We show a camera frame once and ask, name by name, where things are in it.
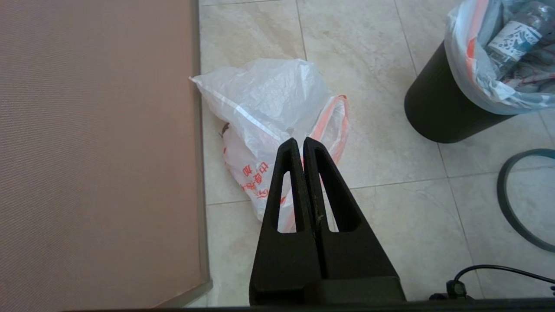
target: white plastic bag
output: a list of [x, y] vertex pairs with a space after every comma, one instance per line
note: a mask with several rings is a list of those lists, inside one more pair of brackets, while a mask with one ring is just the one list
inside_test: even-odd
[[[347, 140], [347, 98], [332, 96], [313, 63], [301, 59], [258, 59], [192, 78], [220, 119], [224, 160], [252, 200], [262, 221], [276, 152], [281, 143], [306, 137], [326, 146], [337, 163]], [[278, 230], [294, 225], [291, 180], [284, 178]]]
[[[524, 56], [517, 67], [527, 67], [528, 70], [518, 72], [520, 77], [511, 81], [496, 80], [493, 65], [484, 50], [484, 46], [527, 1], [464, 0], [448, 15], [445, 52], [453, 77], [467, 98], [494, 114], [522, 114], [555, 107], [555, 94], [549, 92], [548, 84], [546, 88], [531, 88], [533, 84], [537, 87], [539, 83], [549, 83], [548, 79], [555, 77], [550, 75], [555, 74], [551, 52], [555, 50], [551, 44], [555, 38], [544, 37], [528, 57]], [[541, 1], [550, 5], [555, 3], [554, 0]], [[548, 63], [541, 59], [543, 54], [550, 56]]]

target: black trash can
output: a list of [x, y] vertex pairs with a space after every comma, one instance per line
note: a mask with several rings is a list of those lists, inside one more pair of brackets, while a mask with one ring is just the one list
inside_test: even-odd
[[408, 90], [405, 113], [416, 131], [440, 143], [459, 142], [514, 116], [490, 113], [462, 93], [443, 42]]

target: rubber ring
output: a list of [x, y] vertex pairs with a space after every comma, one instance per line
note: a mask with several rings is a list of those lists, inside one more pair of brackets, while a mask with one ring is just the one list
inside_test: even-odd
[[503, 212], [503, 215], [516, 232], [518, 232], [530, 243], [540, 247], [541, 249], [555, 253], [555, 245], [552, 245], [535, 236], [520, 222], [514, 214], [511, 204], [509, 203], [509, 198], [507, 197], [507, 178], [509, 176], [509, 172], [513, 168], [514, 164], [527, 156], [544, 156], [555, 159], [555, 150], [546, 148], [531, 149], [527, 152], [516, 154], [509, 158], [509, 160], [507, 160], [501, 168], [497, 179], [497, 199], [499, 200], [499, 206], [501, 207], [501, 212]]

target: floor tile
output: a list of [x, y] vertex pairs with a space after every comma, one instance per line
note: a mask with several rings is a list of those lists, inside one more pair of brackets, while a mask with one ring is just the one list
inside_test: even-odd
[[[497, 174], [452, 178], [451, 186], [475, 264], [498, 264], [555, 277], [555, 254], [522, 238], [504, 218], [496, 195]], [[508, 195], [515, 214], [535, 235], [555, 243], [555, 169], [511, 173]], [[549, 284], [513, 273], [479, 270], [486, 298], [550, 297]]]
[[[200, 7], [200, 37], [203, 73], [261, 57], [304, 58], [295, 0]], [[225, 167], [223, 125], [203, 104], [207, 204], [248, 199]]]
[[437, 144], [416, 133], [403, 99], [416, 78], [393, 1], [299, 0], [307, 59], [350, 101], [339, 170], [350, 188], [445, 176]]
[[206, 308], [208, 305], [208, 295], [202, 295], [200, 298], [186, 305], [185, 308]]
[[555, 109], [542, 110], [540, 115], [551, 136], [551, 140], [555, 142]]
[[395, 0], [416, 72], [422, 71], [445, 37], [447, 14], [461, 0]]
[[210, 205], [206, 212], [213, 280], [208, 306], [248, 306], [261, 223], [250, 202]]
[[[498, 172], [511, 156], [534, 148], [553, 148], [538, 113], [518, 115], [458, 143], [440, 144], [449, 177]], [[523, 159], [515, 168], [554, 164], [538, 157]]]
[[200, 0], [201, 6], [215, 6], [219, 4], [248, 3], [248, 2], [265, 2], [276, 0]]
[[[408, 300], [444, 293], [445, 283], [472, 265], [447, 179], [352, 191], [401, 278]], [[475, 274], [468, 293], [481, 298]]]

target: black cable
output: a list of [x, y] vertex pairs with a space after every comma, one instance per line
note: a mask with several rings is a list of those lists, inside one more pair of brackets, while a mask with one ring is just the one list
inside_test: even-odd
[[481, 265], [469, 266], [468, 268], [463, 269], [462, 271], [457, 273], [457, 275], [455, 275], [455, 279], [453, 280], [458, 281], [464, 273], [468, 273], [470, 271], [477, 270], [477, 269], [495, 269], [495, 270], [509, 271], [509, 272], [527, 276], [529, 278], [535, 278], [535, 279], [546, 281], [551, 284], [555, 284], [555, 279], [546, 278], [545, 276], [537, 275], [537, 274], [526, 272], [519, 269], [509, 268], [508, 266], [494, 265], [494, 264], [481, 264]]

